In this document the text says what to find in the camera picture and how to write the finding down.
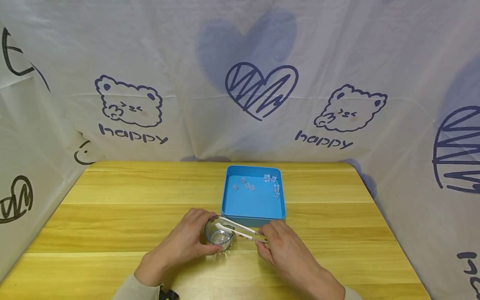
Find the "tweezers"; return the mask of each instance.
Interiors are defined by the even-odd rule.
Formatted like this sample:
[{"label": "tweezers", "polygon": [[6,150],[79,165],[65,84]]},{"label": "tweezers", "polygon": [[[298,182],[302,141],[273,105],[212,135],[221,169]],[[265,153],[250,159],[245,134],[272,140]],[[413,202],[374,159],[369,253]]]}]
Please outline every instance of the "tweezers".
[{"label": "tweezers", "polygon": [[215,226],[220,230],[223,230],[229,234],[235,234],[247,240],[257,240],[262,243],[268,244],[268,241],[263,234],[260,234],[251,228],[235,223],[232,220],[229,220],[222,216],[218,218],[218,221],[219,223],[216,223]]}]

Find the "fabric backdrop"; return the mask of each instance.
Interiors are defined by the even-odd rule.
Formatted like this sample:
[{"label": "fabric backdrop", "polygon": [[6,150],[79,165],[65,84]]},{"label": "fabric backdrop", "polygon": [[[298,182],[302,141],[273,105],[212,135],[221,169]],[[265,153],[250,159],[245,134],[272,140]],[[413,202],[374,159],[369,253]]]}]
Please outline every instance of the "fabric backdrop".
[{"label": "fabric backdrop", "polygon": [[480,299],[480,1],[0,7],[0,278],[94,161],[346,161],[430,295]]}]

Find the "person's left hand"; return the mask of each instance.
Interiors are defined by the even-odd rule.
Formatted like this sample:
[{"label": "person's left hand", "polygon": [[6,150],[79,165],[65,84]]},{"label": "person's left hand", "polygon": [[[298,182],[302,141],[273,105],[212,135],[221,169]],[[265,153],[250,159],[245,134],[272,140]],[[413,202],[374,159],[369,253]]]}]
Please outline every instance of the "person's left hand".
[{"label": "person's left hand", "polygon": [[200,232],[208,220],[216,215],[204,209],[190,209],[170,234],[155,249],[144,255],[134,273],[138,281],[157,287],[168,269],[222,250],[221,246],[200,243]]}]

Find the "sleeve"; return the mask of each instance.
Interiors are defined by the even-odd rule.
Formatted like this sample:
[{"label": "sleeve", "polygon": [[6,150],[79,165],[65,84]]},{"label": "sleeve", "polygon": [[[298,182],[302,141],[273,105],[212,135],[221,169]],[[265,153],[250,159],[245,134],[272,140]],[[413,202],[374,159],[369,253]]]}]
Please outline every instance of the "sleeve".
[{"label": "sleeve", "polygon": [[345,300],[362,300],[362,298],[356,291],[345,287]]},{"label": "sleeve", "polygon": [[123,282],[112,300],[158,300],[161,288],[162,286],[146,286],[132,274]]}]

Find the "clear plastic cup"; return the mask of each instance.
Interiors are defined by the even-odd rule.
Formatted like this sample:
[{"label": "clear plastic cup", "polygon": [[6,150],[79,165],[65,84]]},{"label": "clear plastic cup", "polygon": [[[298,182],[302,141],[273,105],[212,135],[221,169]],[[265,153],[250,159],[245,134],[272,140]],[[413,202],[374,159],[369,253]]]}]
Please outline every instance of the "clear plastic cup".
[{"label": "clear plastic cup", "polygon": [[205,224],[205,237],[210,244],[221,246],[225,251],[230,247],[233,234],[218,229],[215,225],[217,223],[219,223],[217,216],[208,220],[207,224]]}]

